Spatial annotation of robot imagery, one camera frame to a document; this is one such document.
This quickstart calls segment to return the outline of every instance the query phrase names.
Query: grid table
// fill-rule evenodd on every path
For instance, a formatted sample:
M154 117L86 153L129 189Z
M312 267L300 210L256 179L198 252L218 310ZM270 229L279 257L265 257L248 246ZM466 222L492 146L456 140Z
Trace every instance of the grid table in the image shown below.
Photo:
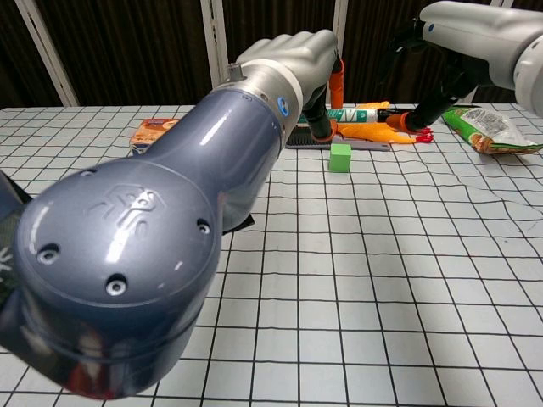
M542 119L485 107L543 142ZM141 119L190 109L5 109L0 168L38 194L127 156ZM350 174L283 151L159 385L81 399L0 348L0 405L543 405L543 158L480 155L433 128L435 143L353 152Z

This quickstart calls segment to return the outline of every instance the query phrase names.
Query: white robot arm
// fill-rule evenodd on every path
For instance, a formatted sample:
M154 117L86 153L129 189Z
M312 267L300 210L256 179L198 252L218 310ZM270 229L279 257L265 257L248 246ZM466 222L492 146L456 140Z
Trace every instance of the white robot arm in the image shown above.
M482 59L494 85L514 89L523 108L543 116L543 13L439 2L420 20L426 42Z
M437 2L425 7L389 45L383 71L404 50L437 46L446 54L446 75L417 109L391 116L403 131L432 124L476 86L515 91L518 103L543 117L543 13Z

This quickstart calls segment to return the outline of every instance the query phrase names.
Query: green cube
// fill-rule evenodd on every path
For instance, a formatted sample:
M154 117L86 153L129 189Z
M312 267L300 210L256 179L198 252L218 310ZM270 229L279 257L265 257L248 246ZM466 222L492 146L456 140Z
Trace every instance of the green cube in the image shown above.
M332 144L330 147L330 162L328 168L331 172L349 172L350 145Z

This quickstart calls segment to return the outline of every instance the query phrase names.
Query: food package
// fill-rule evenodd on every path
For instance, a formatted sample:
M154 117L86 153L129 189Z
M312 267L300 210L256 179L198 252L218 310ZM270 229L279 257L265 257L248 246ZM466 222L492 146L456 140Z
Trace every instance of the food package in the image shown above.
M132 154L145 153L160 136L176 125L179 119L145 119L130 139Z
M524 137L503 114L480 107L453 106L443 119L475 150L484 154L529 154L543 148Z

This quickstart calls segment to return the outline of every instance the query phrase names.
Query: rubber chicken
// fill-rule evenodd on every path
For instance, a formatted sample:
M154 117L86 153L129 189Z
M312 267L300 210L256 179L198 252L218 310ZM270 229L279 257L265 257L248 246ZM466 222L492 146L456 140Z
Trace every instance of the rubber chicken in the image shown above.
M357 109L386 109L390 102L364 103L356 106ZM416 137L406 136L390 128L386 123L338 123L337 133L348 138L363 138L371 142L390 142L397 144L414 144L416 142L432 142L434 135L430 129L425 129Z

